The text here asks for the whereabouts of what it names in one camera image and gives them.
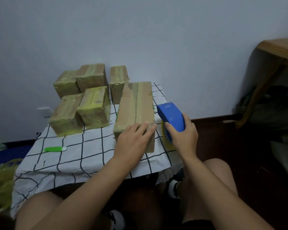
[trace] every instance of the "wooden table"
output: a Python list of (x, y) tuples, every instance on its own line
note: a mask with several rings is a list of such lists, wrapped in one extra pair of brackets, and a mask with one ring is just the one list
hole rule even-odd
[(242, 119), (236, 121), (237, 129), (246, 123), (257, 102), (265, 95), (269, 87), (273, 85), (288, 66), (288, 38), (264, 40), (259, 43), (256, 48), (273, 54), (276, 57), (274, 61), (269, 64), (265, 76), (258, 82)]

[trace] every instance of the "cardboard box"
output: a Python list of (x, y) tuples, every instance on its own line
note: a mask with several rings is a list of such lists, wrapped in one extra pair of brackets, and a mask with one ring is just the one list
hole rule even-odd
[(77, 72), (76, 81), (81, 93), (87, 88), (106, 86), (109, 96), (109, 84), (105, 72), (105, 64), (82, 65)]
[(129, 82), (127, 68), (125, 65), (111, 67), (110, 70), (110, 89), (113, 104), (119, 104), (124, 84)]
[(60, 98), (66, 95), (73, 95), (80, 93), (75, 78), (77, 72), (78, 70), (64, 71), (54, 82), (53, 86), (56, 89), (56, 92), (58, 93)]
[(110, 111), (111, 103), (106, 86), (86, 89), (78, 107), (86, 129), (109, 126)]
[(49, 124), (58, 137), (82, 133), (84, 123), (77, 113), (82, 97), (82, 93), (64, 96), (54, 110)]
[[(151, 128), (155, 123), (153, 106), (151, 82), (125, 83), (113, 130), (115, 139), (118, 139), (128, 125), (134, 123), (148, 121), (148, 129)], [(154, 147), (155, 135), (151, 137), (145, 152), (154, 152)]]

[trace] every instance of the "table leg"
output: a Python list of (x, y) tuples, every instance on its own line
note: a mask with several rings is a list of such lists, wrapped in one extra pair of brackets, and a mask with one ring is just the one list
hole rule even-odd
[(285, 59), (279, 58), (269, 66), (266, 76), (258, 82), (251, 100), (242, 116), (242, 119), (236, 121), (235, 125), (237, 129), (246, 123), (252, 114), (257, 102), (265, 95), (269, 87), (273, 85), (273, 83), (283, 73), (284, 69), (286, 68), (286, 65), (283, 64), (284, 61)]

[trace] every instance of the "wall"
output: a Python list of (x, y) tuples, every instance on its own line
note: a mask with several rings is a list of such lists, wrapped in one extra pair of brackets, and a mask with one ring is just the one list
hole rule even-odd
[(125, 64), (191, 118), (231, 114), (258, 42), (288, 37), (288, 0), (0, 0), (0, 142), (34, 138), (66, 69)]

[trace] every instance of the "wall socket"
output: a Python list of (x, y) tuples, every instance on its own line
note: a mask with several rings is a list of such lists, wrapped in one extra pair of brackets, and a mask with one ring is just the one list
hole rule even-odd
[(37, 109), (43, 118), (50, 118), (52, 116), (52, 109), (50, 107), (40, 107)]

